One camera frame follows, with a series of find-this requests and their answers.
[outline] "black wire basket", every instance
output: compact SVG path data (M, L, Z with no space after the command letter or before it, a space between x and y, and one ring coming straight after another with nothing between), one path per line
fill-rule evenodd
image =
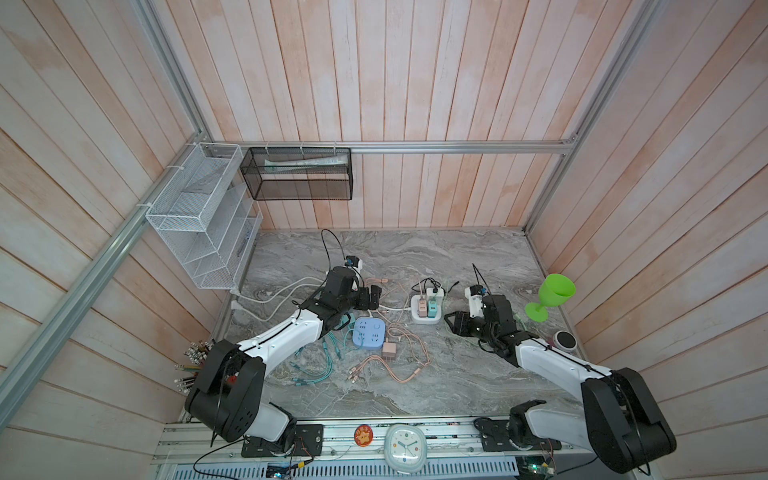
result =
M243 174L254 200L352 200L349 148L251 147Z

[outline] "marble tabletop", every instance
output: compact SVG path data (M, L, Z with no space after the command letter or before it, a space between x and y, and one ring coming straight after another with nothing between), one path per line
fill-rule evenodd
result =
M457 280L460 282L445 298L445 312L467 310L464 288L475 283L474 263L488 288L506 295L512 309L525 318L523 307L536 300L542 281L528 242L513 229L346 231L337 235L345 254L361 259L365 278L388 280L382 285L382 305L406 305L411 285L431 276L446 289ZM328 233L326 243L333 265L340 265L343 257L339 245ZM243 293L266 299L304 276L322 279L327 268L328 258L319 232L260 233ZM313 290L310 286L301 287L291 299L304 300ZM284 298L281 295L266 304L247 300L241 303L266 318ZM235 312L227 339L236 342L255 336L286 319L294 310L288 300L265 323L244 312ZM549 309L549 313L547 322L536 324L526 320L525 328L544 338L566 328L558 309ZM308 377L284 362L266 378L263 399L298 418L508 415L512 406L531 399L574 406L575 399L548 380L483 352L475 339L455 336L443 322L423 326L414 324L408 312L387 314L390 320L401 318L400 315L403 323L426 342L432 359L410 382L395 382L378 362L369 363L355 383L347 381L349 369L371 353L352 349L350 334L349 351L343 360L333 355L334 370L328 379L315 385L295 386L293 378ZM336 333L337 339L342 337L343 331ZM397 348L397 358L390 365L404 379L417 364L405 340ZM421 349L416 352L422 358ZM308 345L300 357L291 358L305 369L322 371L326 365L322 340Z

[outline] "sticker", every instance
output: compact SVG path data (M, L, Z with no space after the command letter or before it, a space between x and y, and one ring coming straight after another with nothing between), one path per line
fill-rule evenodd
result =
M355 430L355 443L367 447L373 442L373 430L368 425L361 425Z

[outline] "alarm clock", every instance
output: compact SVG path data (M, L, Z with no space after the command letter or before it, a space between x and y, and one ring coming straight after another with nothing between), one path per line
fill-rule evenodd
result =
M416 473L427 462L427 439L416 427L396 423L384 438L384 459L400 473Z

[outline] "wooden wall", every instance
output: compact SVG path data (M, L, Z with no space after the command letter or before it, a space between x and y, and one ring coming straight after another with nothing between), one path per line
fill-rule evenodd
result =
M0 367L193 133L131 4L0 2ZM147 232L0 435L2 478L142 478L221 299Z
M155 0L225 141L568 137L641 2ZM521 226L559 156L366 155L352 201L265 228Z
M590 360L660 402L666 478L768 475L767 26L670 2L532 233Z

